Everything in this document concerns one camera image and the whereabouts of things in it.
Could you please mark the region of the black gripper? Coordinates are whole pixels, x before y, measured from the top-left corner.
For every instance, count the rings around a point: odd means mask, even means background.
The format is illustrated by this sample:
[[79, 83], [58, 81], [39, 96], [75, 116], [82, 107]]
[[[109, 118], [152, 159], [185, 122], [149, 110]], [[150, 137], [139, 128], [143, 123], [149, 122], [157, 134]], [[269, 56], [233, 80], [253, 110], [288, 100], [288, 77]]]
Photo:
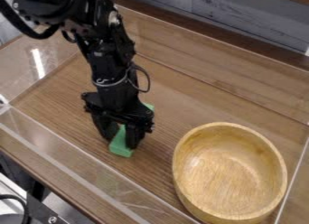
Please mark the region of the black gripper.
[[[129, 82], [113, 87], [98, 87], [95, 92], [85, 92], [81, 95], [85, 101], [85, 109], [93, 115], [93, 122], [101, 136], [111, 141], [119, 127], [118, 122], [127, 107], [139, 100], [139, 92]], [[126, 145], [135, 149], [145, 138], [143, 126], [126, 125]]]

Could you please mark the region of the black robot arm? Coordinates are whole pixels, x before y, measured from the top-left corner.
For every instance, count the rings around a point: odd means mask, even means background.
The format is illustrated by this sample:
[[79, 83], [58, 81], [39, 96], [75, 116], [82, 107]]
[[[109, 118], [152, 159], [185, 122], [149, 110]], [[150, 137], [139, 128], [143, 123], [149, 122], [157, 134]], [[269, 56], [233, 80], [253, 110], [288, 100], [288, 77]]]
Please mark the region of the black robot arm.
[[135, 42], [126, 32], [123, 17], [113, 0], [0, 0], [0, 14], [19, 31], [36, 40], [62, 33], [79, 46], [93, 70], [95, 92], [85, 92], [85, 110], [97, 129], [113, 140], [123, 129], [125, 144], [138, 147], [153, 132], [156, 112], [139, 95]]

